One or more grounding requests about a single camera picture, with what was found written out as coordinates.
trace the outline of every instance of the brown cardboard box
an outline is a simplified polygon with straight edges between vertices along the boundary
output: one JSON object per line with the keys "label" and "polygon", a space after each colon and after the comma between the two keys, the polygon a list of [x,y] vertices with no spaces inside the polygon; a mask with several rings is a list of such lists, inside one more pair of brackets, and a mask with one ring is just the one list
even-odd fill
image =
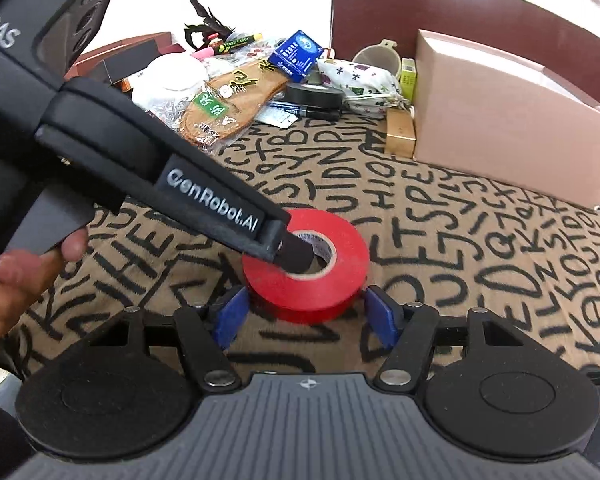
{"label": "brown cardboard box", "polygon": [[590,96],[537,63],[424,30],[416,66],[416,160],[600,204],[600,104]]}
{"label": "brown cardboard box", "polygon": [[411,113],[389,108],[386,111],[386,144],[384,152],[411,158],[416,147],[416,132]]}

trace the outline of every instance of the brown tablecloth with black letters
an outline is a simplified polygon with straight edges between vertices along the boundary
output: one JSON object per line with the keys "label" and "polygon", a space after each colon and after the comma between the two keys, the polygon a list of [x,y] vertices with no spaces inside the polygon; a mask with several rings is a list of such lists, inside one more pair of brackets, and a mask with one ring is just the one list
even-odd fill
{"label": "brown tablecloth with black letters", "polygon": [[[600,367],[600,210],[387,156],[384,137],[382,121],[352,114],[256,124],[216,158],[285,207],[352,222],[368,243],[368,283],[398,302],[451,316],[486,306],[574,367]],[[98,210],[89,229],[86,257],[0,342],[2,366],[26,376],[123,307],[170,314],[243,280],[238,254],[133,200],[117,216]],[[228,351],[244,375],[373,373],[385,355],[360,302],[315,326],[254,309]],[[435,366],[455,356],[438,349]]]}

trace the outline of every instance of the black marker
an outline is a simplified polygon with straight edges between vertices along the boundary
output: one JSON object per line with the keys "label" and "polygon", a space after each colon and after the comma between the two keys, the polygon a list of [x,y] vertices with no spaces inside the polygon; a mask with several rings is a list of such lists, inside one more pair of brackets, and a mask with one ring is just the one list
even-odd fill
{"label": "black marker", "polygon": [[285,103],[283,101],[270,101],[267,106],[284,110],[298,117],[307,117],[309,119],[324,119],[325,121],[337,121],[340,119],[339,110],[325,110],[315,106],[296,105]]}

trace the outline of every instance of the yellow green box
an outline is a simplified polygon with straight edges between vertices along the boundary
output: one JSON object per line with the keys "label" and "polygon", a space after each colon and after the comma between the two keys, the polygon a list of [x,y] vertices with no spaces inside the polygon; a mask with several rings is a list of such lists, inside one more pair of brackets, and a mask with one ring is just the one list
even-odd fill
{"label": "yellow green box", "polygon": [[400,74],[400,90],[402,97],[413,101],[413,89],[416,88],[416,62],[411,58],[402,58],[402,73]]}

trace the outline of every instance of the blue box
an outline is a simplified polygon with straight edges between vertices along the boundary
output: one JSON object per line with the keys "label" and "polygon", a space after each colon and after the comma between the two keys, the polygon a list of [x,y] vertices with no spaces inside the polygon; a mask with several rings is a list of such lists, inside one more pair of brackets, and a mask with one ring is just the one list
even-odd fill
{"label": "blue box", "polygon": [[269,56],[269,61],[286,73],[291,81],[299,83],[309,75],[323,51],[320,45],[298,30]]}

